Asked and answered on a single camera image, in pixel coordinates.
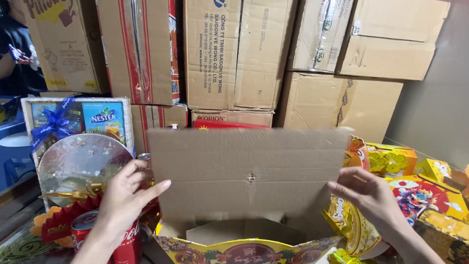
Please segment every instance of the left hand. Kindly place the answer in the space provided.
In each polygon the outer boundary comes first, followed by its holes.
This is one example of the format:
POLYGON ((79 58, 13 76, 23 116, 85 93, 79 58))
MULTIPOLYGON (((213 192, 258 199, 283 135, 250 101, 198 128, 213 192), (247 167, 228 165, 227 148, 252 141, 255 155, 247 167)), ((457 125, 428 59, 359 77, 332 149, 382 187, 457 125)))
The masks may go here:
POLYGON ((117 237, 122 237, 132 226, 145 205, 171 185, 170 180, 165 180, 146 190, 138 190, 143 181, 153 179, 148 166, 147 161, 132 160, 107 181, 97 223, 105 223, 117 237))

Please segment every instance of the barcode label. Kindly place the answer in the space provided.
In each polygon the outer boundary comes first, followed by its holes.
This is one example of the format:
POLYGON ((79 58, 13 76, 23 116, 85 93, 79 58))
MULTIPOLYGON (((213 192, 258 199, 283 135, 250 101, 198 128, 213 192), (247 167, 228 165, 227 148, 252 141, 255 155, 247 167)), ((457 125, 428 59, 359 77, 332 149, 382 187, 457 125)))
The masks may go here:
POLYGON ((331 48, 331 54, 329 55, 329 63, 335 63, 337 60, 337 56, 339 55, 339 48, 338 47, 332 47, 331 48))

